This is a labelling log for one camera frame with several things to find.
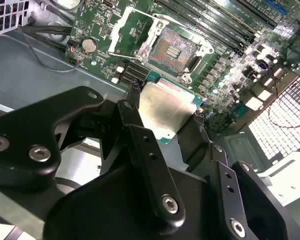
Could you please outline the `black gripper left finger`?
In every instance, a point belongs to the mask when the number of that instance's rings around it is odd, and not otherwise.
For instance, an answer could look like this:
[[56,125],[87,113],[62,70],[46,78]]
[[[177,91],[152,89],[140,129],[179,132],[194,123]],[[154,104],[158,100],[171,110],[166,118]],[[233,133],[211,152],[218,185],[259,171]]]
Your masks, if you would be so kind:
[[49,187],[61,152],[84,138],[101,141],[110,169],[135,160],[164,160],[135,104],[112,102],[79,86],[0,116],[0,186]]

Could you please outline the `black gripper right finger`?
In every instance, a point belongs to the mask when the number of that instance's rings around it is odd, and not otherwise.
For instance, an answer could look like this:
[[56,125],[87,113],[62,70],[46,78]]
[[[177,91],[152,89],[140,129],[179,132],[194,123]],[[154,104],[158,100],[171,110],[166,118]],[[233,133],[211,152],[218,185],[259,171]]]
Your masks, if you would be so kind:
[[285,210],[243,162],[228,164],[226,153],[191,116],[177,132],[188,164],[177,182],[190,240],[286,240]]

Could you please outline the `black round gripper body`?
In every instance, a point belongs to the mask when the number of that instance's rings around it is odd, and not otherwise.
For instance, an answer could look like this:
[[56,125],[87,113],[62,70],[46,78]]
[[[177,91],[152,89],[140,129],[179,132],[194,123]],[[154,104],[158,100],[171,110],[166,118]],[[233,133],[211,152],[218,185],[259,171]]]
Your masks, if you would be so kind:
[[133,160],[61,198],[43,229],[46,240],[212,240],[230,237],[219,196],[232,170],[208,161],[206,175]]

